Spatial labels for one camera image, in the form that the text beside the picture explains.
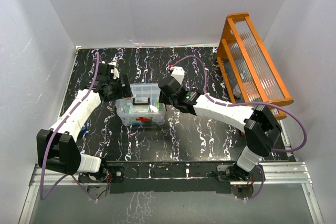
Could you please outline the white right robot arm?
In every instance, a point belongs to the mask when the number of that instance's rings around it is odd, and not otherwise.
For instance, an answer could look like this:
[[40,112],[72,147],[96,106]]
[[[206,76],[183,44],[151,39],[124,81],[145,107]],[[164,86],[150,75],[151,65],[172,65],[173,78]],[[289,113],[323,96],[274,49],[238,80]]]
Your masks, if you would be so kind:
[[173,77],[159,84],[160,100],[182,113],[205,116],[231,125],[244,133],[246,146],[234,165],[222,175],[247,180],[262,158],[268,157],[280,138],[282,128],[271,110],[265,105],[243,106],[214,99],[196,89],[189,91]]

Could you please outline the clear box lid black handle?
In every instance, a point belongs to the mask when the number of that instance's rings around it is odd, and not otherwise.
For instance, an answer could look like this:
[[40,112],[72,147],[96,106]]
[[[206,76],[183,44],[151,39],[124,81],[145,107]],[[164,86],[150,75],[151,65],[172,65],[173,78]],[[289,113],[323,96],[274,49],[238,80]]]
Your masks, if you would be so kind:
[[116,100],[119,117],[164,115],[165,107],[159,102],[160,88],[157,83],[130,84],[132,97]]

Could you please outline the clear first aid box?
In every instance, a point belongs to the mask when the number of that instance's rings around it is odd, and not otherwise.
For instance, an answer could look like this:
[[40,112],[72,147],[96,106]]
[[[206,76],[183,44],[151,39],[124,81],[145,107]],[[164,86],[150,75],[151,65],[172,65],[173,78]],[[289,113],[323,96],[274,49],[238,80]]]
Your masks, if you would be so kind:
[[158,99],[132,98],[115,102],[118,117],[125,126],[162,125],[165,122],[165,109],[159,108]]

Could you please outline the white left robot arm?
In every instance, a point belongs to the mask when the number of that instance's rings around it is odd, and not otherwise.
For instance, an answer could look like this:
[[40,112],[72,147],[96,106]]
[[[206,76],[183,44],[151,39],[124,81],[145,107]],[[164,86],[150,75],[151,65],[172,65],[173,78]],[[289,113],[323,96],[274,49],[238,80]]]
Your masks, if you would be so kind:
[[117,62],[101,62],[91,80],[87,80],[62,115],[50,129],[37,134],[38,165],[66,175],[90,173],[96,181],[108,177],[102,158],[82,154],[76,141],[92,112],[102,103],[132,97],[127,74],[121,75]]

